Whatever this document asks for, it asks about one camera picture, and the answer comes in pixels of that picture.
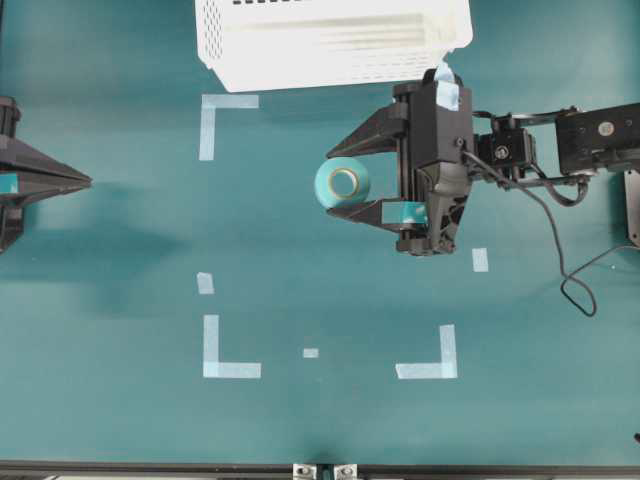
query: green work surface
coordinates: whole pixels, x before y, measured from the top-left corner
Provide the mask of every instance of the green work surface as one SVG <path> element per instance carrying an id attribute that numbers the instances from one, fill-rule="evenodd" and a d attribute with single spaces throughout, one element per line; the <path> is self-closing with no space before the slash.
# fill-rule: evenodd
<path id="1" fill-rule="evenodd" d="M 472 14 L 474 42 L 449 60 L 477 109 L 640 101 L 638 0 L 474 0 Z M 587 319 L 517 192 L 477 184 L 457 253 L 426 259 L 317 203 L 325 153 L 391 85 L 260 93 L 257 110 L 218 112 L 215 161 L 200 162 L 201 95 L 225 91 L 197 58 L 192 0 L 6 0 L 1 53 L 18 137 L 95 183 L 30 207 L 0 257 L 0 458 L 640 462 L 637 256 L 583 275 L 601 303 Z M 557 172 L 553 127 L 535 134 Z M 371 198 L 395 195 L 393 156 L 365 161 Z M 553 206 L 570 266 L 625 241 L 622 178 L 591 187 Z M 206 314 L 221 358 L 260 362 L 261 379 L 203 378 Z M 442 325 L 459 378 L 398 380 L 397 363 L 439 360 Z"/>

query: white tape marker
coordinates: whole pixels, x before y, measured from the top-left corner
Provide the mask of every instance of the white tape marker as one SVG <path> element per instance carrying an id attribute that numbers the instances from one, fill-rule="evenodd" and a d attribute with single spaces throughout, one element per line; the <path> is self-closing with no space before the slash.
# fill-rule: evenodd
<path id="1" fill-rule="evenodd" d="M 203 95 L 200 119 L 200 161 L 215 156 L 216 110 L 219 108 L 260 108 L 258 95 Z"/>
<path id="2" fill-rule="evenodd" d="M 204 378 L 258 379 L 262 376 L 261 363 L 227 363 L 220 361 L 220 317 L 204 317 Z"/>
<path id="3" fill-rule="evenodd" d="M 198 293 L 200 293 L 200 295 L 213 295 L 216 293 L 216 289 L 213 286 L 213 275 L 200 272 L 196 275 L 196 279 L 198 281 Z"/>
<path id="4" fill-rule="evenodd" d="M 476 273 L 487 273 L 489 271 L 489 254 L 486 248 L 474 248 L 473 271 Z"/>
<path id="5" fill-rule="evenodd" d="M 442 380 L 458 378 L 456 331 L 453 325 L 440 327 L 440 363 L 398 363 L 400 380 Z"/>
<path id="6" fill-rule="evenodd" d="M 317 348 L 305 348 L 302 352 L 304 358 L 320 358 L 320 350 Z"/>

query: white crate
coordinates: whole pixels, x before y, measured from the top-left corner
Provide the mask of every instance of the white crate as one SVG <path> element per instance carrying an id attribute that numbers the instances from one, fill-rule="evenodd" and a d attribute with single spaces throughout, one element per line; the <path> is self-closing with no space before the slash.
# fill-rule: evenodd
<path id="1" fill-rule="evenodd" d="M 195 0 L 230 92 L 421 78 L 473 38 L 469 0 Z"/>

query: wire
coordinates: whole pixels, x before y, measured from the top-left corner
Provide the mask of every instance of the wire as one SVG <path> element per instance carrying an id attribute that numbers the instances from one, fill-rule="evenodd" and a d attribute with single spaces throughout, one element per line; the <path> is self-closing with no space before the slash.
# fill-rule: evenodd
<path id="1" fill-rule="evenodd" d="M 556 188 L 553 186 L 553 184 L 550 181 L 548 181 L 547 175 L 544 173 L 544 171 L 538 165 L 536 165 L 534 163 L 534 164 L 531 165 L 531 167 L 533 168 L 533 170 L 536 172 L 536 174 L 540 178 L 540 181 L 542 182 L 542 185 L 544 185 L 544 187 L 547 189 L 547 191 L 549 192 L 549 195 L 551 195 L 551 198 L 553 198 L 557 203 L 559 203 L 563 207 L 575 207 L 576 205 L 581 204 L 582 201 L 585 198 L 587 198 L 587 193 L 589 193 L 589 184 L 588 183 L 586 183 L 586 182 L 578 183 L 578 185 L 577 185 L 577 187 L 578 187 L 578 196 L 576 197 L 575 200 L 572 200 L 570 198 L 565 197 L 560 192 L 558 192 L 558 190 L 556 190 Z"/>
<path id="2" fill-rule="evenodd" d="M 546 202 L 542 200 L 542 198 L 537 196 L 535 193 L 530 192 L 526 187 L 518 184 L 517 182 L 514 182 L 513 180 L 508 179 L 507 177 L 502 175 L 500 172 L 496 171 L 494 168 L 487 165 L 484 161 L 482 161 L 480 158 L 475 156 L 473 153 L 463 150 L 462 154 L 467 158 L 469 158 L 471 161 L 473 161 L 475 164 L 477 164 L 480 168 L 485 170 L 487 173 L 495 177 L 497 180 L 507 184 L 511 188 L 517 188 L 518 190 L 520 190 L 522 193 L 524 193 L 526 196 L 531 198 L 534 202 L 536 202 L 538 205 L 542 207 L 542 209 L 544 210 L 544 213 L 547 215 L 547 218 L 549 219 L 549 224 L 551 225 L 551 230 L 553 232 L 553 239 L 555 242 L 556 250 L 558 252 L 558 260 L 559 260 L 558 263 L 560 266 L 560 274 L 564 278 L 563 285 L 566 285 L 568 282 L 574 282 L 575 284 L 581 286 L 585 290 L 585 292 L 587 292 L 587 294 L 589 295 L 589 298 L 591 300 L 592 312 L 591 313 L 588 312 L 584 307 L 582 307 L 582 305 L 580 305 L 569 294 L 567 294 L 565 290 L 562 290 L 562 293 L 584 315 L 586 315 L 587 317 L 593 317 L 595 313 L 598 311 L 598 303 L 596 301 L 595 295 L 593 294 L 593 291 L 591 290 L 589 285 L 587 285 L 585 282 L 583 282 L 582 280 L 574 276 L 578 272 L 573 272 L 571 275 L 567 274 L 567 271 L 565 268 L 564 250 L 562 248 L 562 242 L 560 240 L 560 233 L 558 232 L 558 225 L 556 224 L 556 220 L 553 216 L 553 213 L 551 213 L 551 210 L 549 209 L 549 206 L 546 204 Z"/>
<path id="3" fill-rule="evenodd" d="M 569 277 L 573 277 L 574 275 L 577 275 L 578 273 L 582 272 L 583 270 L 589 268 L 590 266 L 592 266 L 594 263 L 602 260 L 604 257 L 611 255 L 612 253 L 615 252 L 619 252 L 621 250 L 635 250 L 635 251 L 640 251 L 639 247 L 635 247 L 633 245 L 620 245 L 617 247 L 613 247 L 610 248 L 609 250 L 607 250 L 606 252 L 598 255 L 597 257 L 589 260 L 587 263 L 585 263 L 584 265 L 582 265 L 580 268 L 574 270 L 573 272 L 571 272 L 569 274 Z M 569 300 L 571 303 L 573 303 L 574 305 L 576 305 L 576 303 L 574 302 L 574 300 L 571 298 L 571 296 L 567 293 L 566 287 L 567 287 L 567 282 L 568 279 L 565 278 L 564 282 L 562 282 L 562 285 L 560 286 L 560 291 L 562 292 L 562 294 L 567 298 L 567 300 Z M 588 317 L 594 317 L 596 315 L 596 313 L 598 313 L 598 305 L 594 304 L 593 306 L 593 310 L 591 312 L 586 313 L 586 315 Z"/>

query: teal tape roll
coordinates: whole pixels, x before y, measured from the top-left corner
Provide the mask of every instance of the teal tape roll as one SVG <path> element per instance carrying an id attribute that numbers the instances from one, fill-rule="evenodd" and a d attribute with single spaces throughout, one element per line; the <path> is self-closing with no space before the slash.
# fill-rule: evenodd
<path id="1" fill-rule="evenodd" d="M 351 192 L 336 192 L 335 181 L 338 176 L 351 180 Z M 316 197 L 326 209 L 362 203 L 367 200 L 370 189 L 369 172 L 355 158 L 332 158 L 316 174 Z"/>

